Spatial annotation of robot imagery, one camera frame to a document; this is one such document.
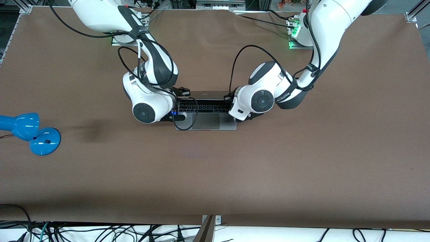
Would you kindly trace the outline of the grey laptop computer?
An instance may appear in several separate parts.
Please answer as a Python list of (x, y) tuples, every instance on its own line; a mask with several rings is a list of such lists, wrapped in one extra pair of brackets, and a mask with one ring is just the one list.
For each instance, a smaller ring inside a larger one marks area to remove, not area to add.
[(186, 112), (184, 121), (175, 121), (175, 130), (233, 131), (237, 123), (229, 115), (231, 102), (224, 101), (227, 91), (192, 91), (187, 98), (179, 98), (179, 112)]

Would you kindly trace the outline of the brown table cover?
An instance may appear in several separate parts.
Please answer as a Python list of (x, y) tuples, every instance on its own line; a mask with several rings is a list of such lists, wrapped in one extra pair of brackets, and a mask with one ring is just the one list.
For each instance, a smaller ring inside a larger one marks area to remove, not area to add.
[(0, 66), (0, 115), (40, 115), (54, 153), (0, 139), (0, 204), (32, 219), (430, 228), (430, 62), (414, 24), (359, 17), (303, 102), (235, 131), (143, 124), (109, 39), (48, 7), (20, 18)]

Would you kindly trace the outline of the orange background object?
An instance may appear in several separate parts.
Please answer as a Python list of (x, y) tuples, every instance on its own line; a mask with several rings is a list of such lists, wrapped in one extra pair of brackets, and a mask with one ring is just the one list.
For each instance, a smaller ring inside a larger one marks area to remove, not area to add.
[(286, 6), (295, 7), (305, 3), (306, 3), (306, 0), (278, 0), (277, 6), (279, 9), (283, 9)]

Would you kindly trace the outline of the blue desk lamp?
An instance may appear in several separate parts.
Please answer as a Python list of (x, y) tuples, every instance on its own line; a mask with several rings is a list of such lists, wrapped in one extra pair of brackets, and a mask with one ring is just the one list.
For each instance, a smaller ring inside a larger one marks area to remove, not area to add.
[(60, 132), (53, 127), (40, 128), (40, 118), (35, 112), (15, 117), (0, 115), (0, 130), (27, 141), (35, 155), (49, 155), (60, 145)]

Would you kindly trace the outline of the aluminium frame rail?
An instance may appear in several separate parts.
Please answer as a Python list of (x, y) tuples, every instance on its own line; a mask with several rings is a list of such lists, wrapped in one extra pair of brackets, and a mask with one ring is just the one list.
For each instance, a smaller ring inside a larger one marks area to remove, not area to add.
[(245, 11), (245, 0), (196, 0), (196, 10)]

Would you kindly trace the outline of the small metal table bracket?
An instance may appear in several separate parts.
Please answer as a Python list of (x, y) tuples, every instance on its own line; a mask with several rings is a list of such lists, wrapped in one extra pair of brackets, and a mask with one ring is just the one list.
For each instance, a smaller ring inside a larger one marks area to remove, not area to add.
[(203, 215), (201, 229), (203, 231), (214, 231), (216, 226), (221, 225), (221, 215)]

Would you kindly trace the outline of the dark metal post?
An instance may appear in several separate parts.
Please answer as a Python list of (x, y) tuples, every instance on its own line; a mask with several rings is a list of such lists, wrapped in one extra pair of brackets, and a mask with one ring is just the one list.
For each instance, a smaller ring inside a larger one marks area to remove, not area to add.
[(216, 215), (206, 216), (192, 242), (213, 242), (216, 222)]

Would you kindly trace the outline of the aluminium table side rail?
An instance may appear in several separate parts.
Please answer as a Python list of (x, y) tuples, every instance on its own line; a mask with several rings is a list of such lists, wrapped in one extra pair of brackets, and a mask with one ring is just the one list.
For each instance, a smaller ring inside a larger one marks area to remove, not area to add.
[(18, 12), (0, 12), (0, 66), (19, 18)]

